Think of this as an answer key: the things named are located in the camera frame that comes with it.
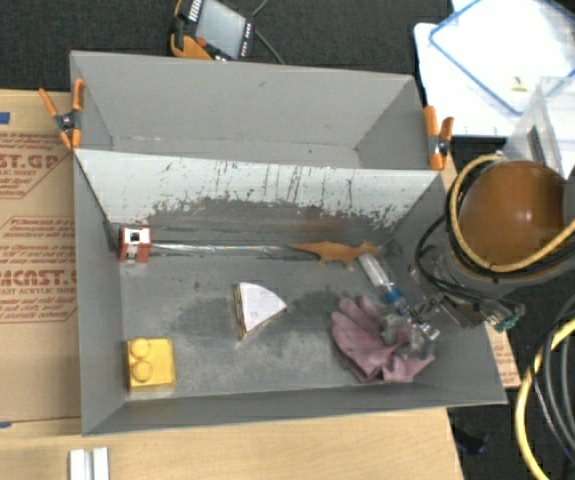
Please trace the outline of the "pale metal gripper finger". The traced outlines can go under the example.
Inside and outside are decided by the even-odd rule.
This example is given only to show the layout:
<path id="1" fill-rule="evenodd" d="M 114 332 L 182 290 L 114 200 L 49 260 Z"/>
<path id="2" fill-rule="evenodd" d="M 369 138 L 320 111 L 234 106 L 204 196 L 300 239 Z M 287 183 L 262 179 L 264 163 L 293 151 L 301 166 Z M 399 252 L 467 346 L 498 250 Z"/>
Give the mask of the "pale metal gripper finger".
<path id="1" fill-rule="evenodd" d="M 399 348 L 403 359 L 429 360 L 434 351 L 441 332 L 429 322 L 414 322 L 409 326 L 406 344 Z"/>
<path id="2" fill-rule="evenodd" d="M 385 344 L 424 344 L 421 320 L 415 311 L 392 312 L 382 319 L 381 338 Z"/>

